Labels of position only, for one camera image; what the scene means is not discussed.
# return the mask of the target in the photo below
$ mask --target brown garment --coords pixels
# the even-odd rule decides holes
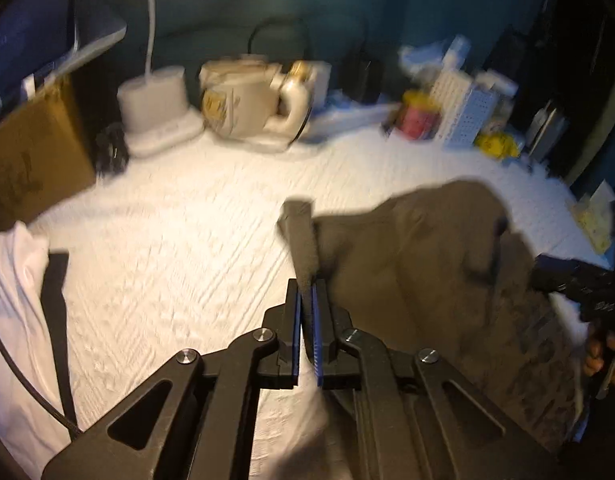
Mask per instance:
[[[457,181],[349,216],[312,218],[310,202],[290,200],[279,227],[302,292],[325,278],[355,327],[396,350],[439,350],[556,451],[574,418],[571,346],[548,298],[528,290],[533,257],[507,218],[487,187]]]

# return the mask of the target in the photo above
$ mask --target white lamp base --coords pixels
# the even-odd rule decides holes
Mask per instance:
[[[160,124],[146,132],[126,133],[128,151],[134,157],[147,157],[193,139],[203,132],[203,117],[190,107],[182,117]]]

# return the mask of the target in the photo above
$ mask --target cardboard box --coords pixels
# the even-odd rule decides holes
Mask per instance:
[[[0,229],[30,222],[96,180],[69,76],[0,124]]]

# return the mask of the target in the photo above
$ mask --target white cloth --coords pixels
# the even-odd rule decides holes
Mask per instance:
[[[50,333],[41,309],[48,241],[17,222],[0,233],[0,338],[23,375],[62,412]],[[24,389],[0,354],[0,439],[32,478],[70,443],[59,425]]]
[[[385,140],[377,127],[282,155],[203,136],[133,160],[122,176],[52,208],[30,230],[70,252],[63,292],[79,423],[93,424],[181,348],[225,348],[283,303],[295,276],[275,229],[287,197],[312,198],[315,214],[351,212],[454,178],[491,186],[535,254],[598,262],[562,182],[476,150]],[[561,310],[585,334],[575,310]],[[293,391],[261,392],[251,478],[350,479],[345,427],[304,354],[300,373]]]

